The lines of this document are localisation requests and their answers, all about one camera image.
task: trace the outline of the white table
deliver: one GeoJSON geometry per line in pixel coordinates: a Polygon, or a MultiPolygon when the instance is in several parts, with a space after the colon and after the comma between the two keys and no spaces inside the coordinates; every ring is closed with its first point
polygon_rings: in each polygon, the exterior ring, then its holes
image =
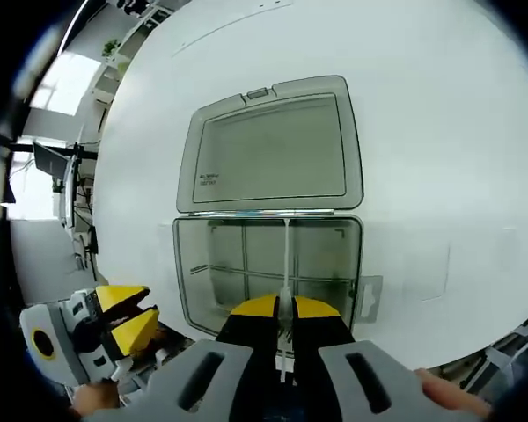
{"type": "Polygon", "coordinates": [[[528,317],[528,60],[469,0],[195,0],[132,61],[99,151],[98,265],[144,284],[193,339],[172,245],[192,113],[321,75],[348,82],[363,160],[362,275],[382,275],[354,327],[408,367],[473,353],[528,317]]]}

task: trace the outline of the window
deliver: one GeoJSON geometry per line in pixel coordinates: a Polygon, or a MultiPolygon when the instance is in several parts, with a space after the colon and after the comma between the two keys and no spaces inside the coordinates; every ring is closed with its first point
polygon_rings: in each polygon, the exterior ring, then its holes
{"type": "Polygon", "coordinates": [[[74,116],[100,64],[83,55],[63,52],[43,77],[31,107],[74,116]]]}
{"type": "MultiPolygon", "coordinates": [[[[67,142],[56,139],[23,137],[19,143],[39,142],[45,146],[66,147],[67,142]]],[[[10,220],[54,220],[58,218],[53,194],[53,179],[35,167],[33,152],[15,152],[11,163],[10,186],[16,198],[9,204],[10,220]]]]}

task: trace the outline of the human hand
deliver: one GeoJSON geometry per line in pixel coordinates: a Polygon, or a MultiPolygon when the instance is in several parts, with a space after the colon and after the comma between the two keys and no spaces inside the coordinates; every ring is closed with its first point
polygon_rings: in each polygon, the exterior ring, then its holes
{"type": "Polygon", "coordinates": [[[72,408],[81,416],[90,416],[98,409],[116,409],[120,405],[117,382],[104,381],[79,387],[72,408]]]}
{"type": "Polygon", "coordinates": [[[470,411],[482,418],[491,412],[491,406],[473,394],[466,393],[456,384],[432,375],[426,369],[414,371],[422,382],[422,392],[434,403],[451,411],[470,411]]]}

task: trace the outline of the finger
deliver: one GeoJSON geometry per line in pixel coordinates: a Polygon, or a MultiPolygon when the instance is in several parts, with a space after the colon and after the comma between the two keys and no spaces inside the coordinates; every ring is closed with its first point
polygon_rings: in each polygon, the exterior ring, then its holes
{"type": "Polygon", "coordinates": [[[424,395],[445,409],[470,411],[482,418],[491,412],[487,403],[466,393],[456,384],[438,378],[426,369],[417,369],[414,372],[421,379],[424,395]]]}

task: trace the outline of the gray gripper housing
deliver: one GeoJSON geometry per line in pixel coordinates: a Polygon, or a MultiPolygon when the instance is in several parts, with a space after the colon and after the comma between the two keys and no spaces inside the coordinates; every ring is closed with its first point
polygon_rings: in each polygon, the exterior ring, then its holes
{"type": "MultiPolygon", "coordinates": [[[[166,363],[149,380],[144,397],[127,407],[96,411],[93,422],[226,422],[253,350],[200,340],[166,363]],[[204,384],[203,399],[195,394],[204,384]]],[[[422,393],[419,379],[370,341],[319,349],[338,399],[343,422],[443,421],[479,418],[448,411],[422,393]]]]}

